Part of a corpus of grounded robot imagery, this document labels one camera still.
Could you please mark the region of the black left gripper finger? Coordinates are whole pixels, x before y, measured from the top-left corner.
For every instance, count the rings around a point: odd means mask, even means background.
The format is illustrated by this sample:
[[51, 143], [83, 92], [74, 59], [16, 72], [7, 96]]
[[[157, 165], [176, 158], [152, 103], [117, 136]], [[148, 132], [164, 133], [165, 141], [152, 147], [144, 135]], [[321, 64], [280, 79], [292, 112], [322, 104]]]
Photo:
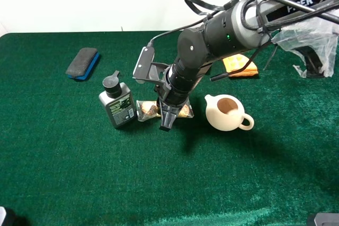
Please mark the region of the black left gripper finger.
[[161, 125], [160, 130], [168, 132], [178, 116], [178, 107], [160, 103]]

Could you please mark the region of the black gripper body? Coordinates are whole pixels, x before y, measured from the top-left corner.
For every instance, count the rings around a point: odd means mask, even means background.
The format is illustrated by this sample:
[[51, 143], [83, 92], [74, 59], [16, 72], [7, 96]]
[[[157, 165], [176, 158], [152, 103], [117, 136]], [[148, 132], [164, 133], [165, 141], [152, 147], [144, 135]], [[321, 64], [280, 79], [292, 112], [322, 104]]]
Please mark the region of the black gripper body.
[[164, 86], [155, 86], [155, 92], [158, 94], [159, 100], [167, 106], [182, 108], [190, 94], [190, 91], [184, 91], [176, 87], [168, 89]]

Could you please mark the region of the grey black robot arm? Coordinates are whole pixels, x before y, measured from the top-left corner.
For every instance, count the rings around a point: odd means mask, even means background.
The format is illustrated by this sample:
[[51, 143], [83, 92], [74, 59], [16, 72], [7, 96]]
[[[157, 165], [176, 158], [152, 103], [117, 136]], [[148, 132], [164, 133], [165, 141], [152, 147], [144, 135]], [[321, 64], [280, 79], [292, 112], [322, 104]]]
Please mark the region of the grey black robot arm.
[[197, 28], [184, 29], [177, 41], [177, 57], [166, 67], [157, 87], [160, 129], [169, 131], [192, 90], [215, 61], [268, 46], [272, 32], [313, 17], [332, 23], [338, 0], [231, 0], [211, 6], [211, 14]]

